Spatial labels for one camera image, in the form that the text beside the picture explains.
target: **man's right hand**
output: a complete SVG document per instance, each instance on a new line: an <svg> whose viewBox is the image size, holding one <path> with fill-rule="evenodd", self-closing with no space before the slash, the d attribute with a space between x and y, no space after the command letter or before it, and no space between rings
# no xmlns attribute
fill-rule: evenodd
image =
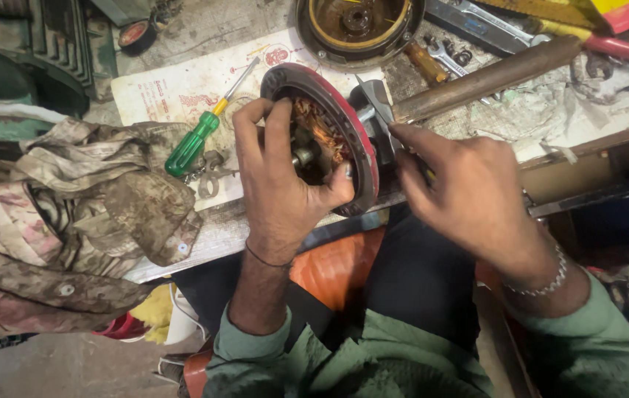
<svg viewBox="0 0 629 398"><path fill-rule="evenodd" d="M515 287L533 290L553 282L558 274L554 244L525 212L509 144L486 137L452 141L395 123L390 131L437 177L429 188L416 155L398 151L398 176L418 218L494 265Z"/></svg>

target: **wrist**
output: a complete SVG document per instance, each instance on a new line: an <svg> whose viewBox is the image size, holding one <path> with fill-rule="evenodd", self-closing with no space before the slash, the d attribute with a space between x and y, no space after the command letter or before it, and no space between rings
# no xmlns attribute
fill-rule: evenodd
<svg viewBox="0 0 629 398"><path fill-rule="evenodd" d="M557 278L560 258L554 241L548 240L533 225L514 255L497 268L506 285L517 290L542 289Z"/></svg>
<svg viewBox="0 0 629 398"><path fill-rule="evenodd" d="M299 241L278 240L258 234L250 234L246 244L259 260L274 266L292 261L300 247Z"/></svg>

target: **green machine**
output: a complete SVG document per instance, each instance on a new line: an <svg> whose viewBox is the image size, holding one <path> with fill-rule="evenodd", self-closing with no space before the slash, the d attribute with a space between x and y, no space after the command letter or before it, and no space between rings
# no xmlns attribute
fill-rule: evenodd
<svg viewBox="0 0 629 398"><path fill-rule="evenodd" d="M80 0L25 0L0 14L0 102L38 105L81 118L89 100L112 100L117 77L110 20ZM44 134L53 124L0 115L1 142Z"/></svg>

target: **hand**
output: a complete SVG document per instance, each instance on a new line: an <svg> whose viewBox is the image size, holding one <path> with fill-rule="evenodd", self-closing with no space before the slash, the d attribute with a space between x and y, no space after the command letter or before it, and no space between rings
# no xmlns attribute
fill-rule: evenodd
<svg viewBox="0 0 629 398"><path fill-rule="evenodd" d="M400 124L391 124L390 131L420 154L437 177L429 188L416 155L398 151L398 176L418 218L493 264L507 283L538 288L556 277L553 245L525 212L509 144L486 137L452 141Z"/></svg>
<svg viewBox="0 0 629 398"><path fill-rule="evenodd" d="M354 197L351 165L344 163L326 185L310 186L292 165L289 98L257 99L233 115L243 185L249 248L270 264L291 260L302 240L333 208ZM266 127L256 123L266 117Z"/></svg>

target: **man's left hand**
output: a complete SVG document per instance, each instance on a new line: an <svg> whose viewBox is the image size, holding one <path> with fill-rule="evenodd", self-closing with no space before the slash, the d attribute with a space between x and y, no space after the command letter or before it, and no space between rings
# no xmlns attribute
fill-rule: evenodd
<svg viewBox="0 0 629 398"><path fill-rule="evenodd" d="M295 173L290 147L292 102L257 99L233 115L246 216L248 246L263 261L291 260L302 240L332 209L354 197L348 162L326 179L307 185ZM265 129L256 123L266 118Z"/></svg>

